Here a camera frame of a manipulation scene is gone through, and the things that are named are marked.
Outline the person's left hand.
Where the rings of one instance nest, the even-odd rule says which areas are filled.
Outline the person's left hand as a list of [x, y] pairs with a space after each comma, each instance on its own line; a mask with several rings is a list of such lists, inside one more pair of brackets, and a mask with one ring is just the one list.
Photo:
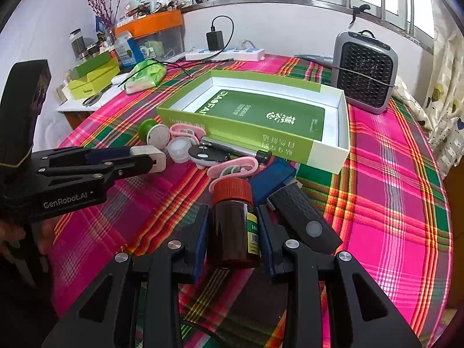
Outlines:
[[[55, 227], [61, 220], [61, 216], [49, 218], [40, 223], [39, 232], [37, 234], [37, 246], [42, 255], [46, 255], [55, 241]], [[14, 225], [12, 222], [1, 221], [1, 255], [8, 260], [12, 258], [6, 243], [22, 240], [25, 238], [25, 231], [19, 225]]]

